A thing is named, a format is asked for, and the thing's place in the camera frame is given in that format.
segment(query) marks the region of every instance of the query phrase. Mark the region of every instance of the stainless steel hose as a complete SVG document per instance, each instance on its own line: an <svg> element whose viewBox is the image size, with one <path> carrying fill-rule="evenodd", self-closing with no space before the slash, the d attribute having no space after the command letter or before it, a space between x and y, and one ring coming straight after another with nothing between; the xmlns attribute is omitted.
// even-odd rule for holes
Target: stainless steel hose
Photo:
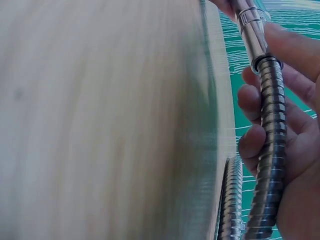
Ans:
<svg viewBox="0 0 320 240"><path fill-rule="evenodd" d="M252 71L261 79L261 126L266 132L243 239L268 239L276 224L284 188L287 125L282 63L268 51L264 24L270 16L262 1L231 0L231 4Z"/></svg>
<svg viewBox="0 0 320 240"><path fill-rule="evenodd" d="M242 175L241 159L228 159L223 177L218 240L240 240Z"/></svg>

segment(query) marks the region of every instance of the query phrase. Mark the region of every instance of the finger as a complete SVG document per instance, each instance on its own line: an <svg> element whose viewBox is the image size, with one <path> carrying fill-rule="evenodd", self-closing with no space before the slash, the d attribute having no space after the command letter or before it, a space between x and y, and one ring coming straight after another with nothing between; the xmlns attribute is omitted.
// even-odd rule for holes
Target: finger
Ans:
<svg viewBox="0 0 320 240"><path fill-rule="evenodd" d="M255 86L256 89L260 90L260 79L252 72L249 66L243 69L242 78L246 84Z"/></svg>
<svg viewBox="0 0 320 240"><path fill-rule="evenodd" d="M266 132L260 125L253 125L239 140L238 150L242 159L256 157L266 139Z"/></svg>
<svg viewBox="0 0 320 240"><path fill-rule="evenodd" d="M232 21L235 21L235 14L228 0L210 0L210 2L214 3Z"/></svg>
<svg viewBox="0 0 320 240"><path fill-rule="evenodd" d="M239 89L237 94L238 105L249 121L251 121L253 124L260 124L261 94L258 87L259 80L249 67L243 70L242 75L244 81L250 85L245 84ZM313 125L313 123L315 123L315 121L308 114L303 112L288 97L285 99L285 111L288 126L297 134L307 131Z"/></svg>
<svg viewBox="0 0 320 240"><path fill-rule="evenodd" d="M309 108L315 110L316 84L286 64L283 67L282 74L284 84Z"/></svg>
<svg viewBox="0 0 320 240"><path fill-rule="evenodd" d="M239 154L243 163L254 177L257 176L259 154L265 139L266 134L264 129L259 125L254 125L244 136L242 136L238 144ZM290 148L291 145L295 143L296 139L297 134L295 134L292 129L288 128L286 139L287 148ZM292 178L291 175L292 174L289 172L286 181L289 181Z"/></svg>
<svg viewBox="0 0 320 240"><path fill-rule="evenodd" d="M302 111L291 99L285 98L285 113L288 126L296 133L301 134L311 129L315 120Z"/></svg>
<svg viewBox="0 0 320 240"><path fill-rule="evenodd" d="M241 86L237 93L238 105L245 117L253 124L260 124L261 97L256 87L248 84Z"/></svg>
<svg viewBox="0 0 320 240"><path fill-rule="evenodd" d="M270 51L314 83L320 75L320 42L295 32L289 32L274 23L264 27Z"/></svg>

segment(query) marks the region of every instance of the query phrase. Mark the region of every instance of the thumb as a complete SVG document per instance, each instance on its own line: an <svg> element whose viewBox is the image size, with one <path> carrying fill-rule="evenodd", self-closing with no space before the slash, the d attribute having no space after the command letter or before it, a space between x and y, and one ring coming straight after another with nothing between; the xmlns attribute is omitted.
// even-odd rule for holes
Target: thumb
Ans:
<svg viewBox="0 0 320 240"><path fill-rule="evenodd" d="M270 52L279 60L290 65L316 84L316 112L320 114L320 41L283 27L267 23L265 39Z"/></svg>

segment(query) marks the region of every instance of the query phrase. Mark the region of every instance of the fingernail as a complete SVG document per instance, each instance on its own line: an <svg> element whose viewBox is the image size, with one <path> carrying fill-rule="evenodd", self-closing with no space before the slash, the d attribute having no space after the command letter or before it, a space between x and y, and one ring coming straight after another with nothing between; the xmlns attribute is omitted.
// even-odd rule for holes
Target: fingernail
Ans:
<svg viewBox="0 0 320 240"><path fill-rule="evenodd" d="M264 30L270 34L279 34L279 32L286 31L286 29L283 26L273 22L267 22L264 25Z"/></svg>

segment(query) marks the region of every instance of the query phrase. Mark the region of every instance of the silver tube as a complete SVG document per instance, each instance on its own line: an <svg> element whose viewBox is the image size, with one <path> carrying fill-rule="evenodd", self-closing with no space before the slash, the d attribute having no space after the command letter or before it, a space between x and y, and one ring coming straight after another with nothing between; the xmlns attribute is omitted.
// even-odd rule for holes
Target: silver tube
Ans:
<svg viewBox="0 0 320 240"><path fill-rule="evenodd" d="M282 63L268 51L264 24L270 16L262 1L231 0L231 4L252 71L261 79L261 125L266 132L243 239L268 239L276 224L284 188L287 125Z"/></svg>
<svg viewBox="0 0 320 240"><path fill-rule="evenodd" d="M242 175L241 159L228 159L223 177L218 240L241 238Z"/></svg>

